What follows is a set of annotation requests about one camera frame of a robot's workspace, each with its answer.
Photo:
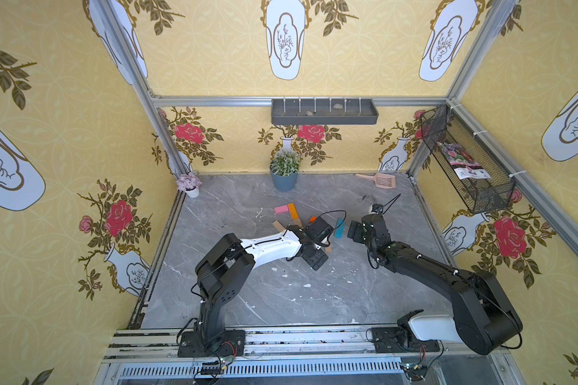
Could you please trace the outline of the teal block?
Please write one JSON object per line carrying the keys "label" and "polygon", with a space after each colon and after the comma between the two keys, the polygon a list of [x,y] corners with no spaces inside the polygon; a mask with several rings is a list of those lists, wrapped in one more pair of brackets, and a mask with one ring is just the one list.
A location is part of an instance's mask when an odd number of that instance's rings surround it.
{"label": "teal block", "polygon": [[338,218],[338,219],[337,219],[336,227],[335,227],[335,229],[334,229],[334,237],[342,238],[342,237],[343,237],[344,228],[345,228],[345,219],[343,219],[343,218]]}

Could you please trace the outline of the amber orange block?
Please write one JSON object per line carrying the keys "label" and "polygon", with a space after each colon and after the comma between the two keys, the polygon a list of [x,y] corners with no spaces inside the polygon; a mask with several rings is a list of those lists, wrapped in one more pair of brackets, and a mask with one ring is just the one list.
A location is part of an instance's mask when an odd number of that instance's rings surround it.
{"label": "amber orange block", "polygon": [[295,208],[295,205],[294,205],[293,203],[289,203],[289,204],[287,204],[287,208],[288,208],[289,213],[290,213],[290,215],[291,215],[292,221],[293,221],[295,224],[300,224],[300,217],[299,217],[299,215],[298,215],[298,213],[297,213],[297,210],[296,210],[296,208]]}

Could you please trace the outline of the pink block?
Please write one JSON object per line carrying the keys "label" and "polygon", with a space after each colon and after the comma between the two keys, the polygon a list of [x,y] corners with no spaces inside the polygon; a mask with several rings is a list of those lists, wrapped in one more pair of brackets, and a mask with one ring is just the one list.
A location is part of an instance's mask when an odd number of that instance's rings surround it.
{"label": "pink block", "polygon": [[287,205],[281,205],[281,206],[275,207],[276,215],[280,215],[280,214],[288,213],[288,212],[289,212],[289,208]]}

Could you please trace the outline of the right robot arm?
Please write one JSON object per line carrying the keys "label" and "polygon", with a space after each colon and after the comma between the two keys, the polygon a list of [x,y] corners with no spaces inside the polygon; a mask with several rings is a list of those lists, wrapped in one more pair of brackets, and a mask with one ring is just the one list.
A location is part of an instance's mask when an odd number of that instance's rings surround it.
{"label": "right robot arm", "polygon": [[488,355],[521,336],[520,316],[494,274],[457,269],[394,241],[380,214],[352,221],[348,237],[366,246],[375,269],[383,267],[412,278],[451,303],[451,315],[424,315],[417,310],[398,319],[405,345],[418,341],[464,343],[474,353]]}

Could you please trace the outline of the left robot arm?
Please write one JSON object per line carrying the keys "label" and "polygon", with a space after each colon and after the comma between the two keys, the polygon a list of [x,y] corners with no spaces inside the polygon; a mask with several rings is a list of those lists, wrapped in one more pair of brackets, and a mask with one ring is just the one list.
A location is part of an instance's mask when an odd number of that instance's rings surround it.
{"label": "left robot arm", "polygon": [[335,229],[317,217],[307,226],[290,225],[266,237],[224,235],[196,268],[200,312],[195,327],[205,347],[221,343],[227,305],[239,294],[250,273],[280,259],[302,258],[314,270],[328,260],[326,249]]}

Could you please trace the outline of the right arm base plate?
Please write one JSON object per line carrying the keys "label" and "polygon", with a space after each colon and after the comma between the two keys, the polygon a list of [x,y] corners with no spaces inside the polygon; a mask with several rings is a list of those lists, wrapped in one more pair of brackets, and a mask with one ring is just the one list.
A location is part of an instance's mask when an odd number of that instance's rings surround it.
{"label": "right arm base plate", "polygon": [[367,338],[377,353],[435,353],[441,348],[438,341],[417,339],[410,330],[402,327],[374,327]]}

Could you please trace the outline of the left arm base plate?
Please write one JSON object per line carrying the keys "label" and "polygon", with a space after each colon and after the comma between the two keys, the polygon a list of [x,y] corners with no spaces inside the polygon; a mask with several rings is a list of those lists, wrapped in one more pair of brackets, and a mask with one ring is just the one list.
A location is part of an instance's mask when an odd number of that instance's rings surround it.
{"label": "left arm base plate", "polygon": [[178,358],[239,357],[246,345],[245,330],[225,330],[221,335],[204,340],[199,331],[184,331],[178,340]]}

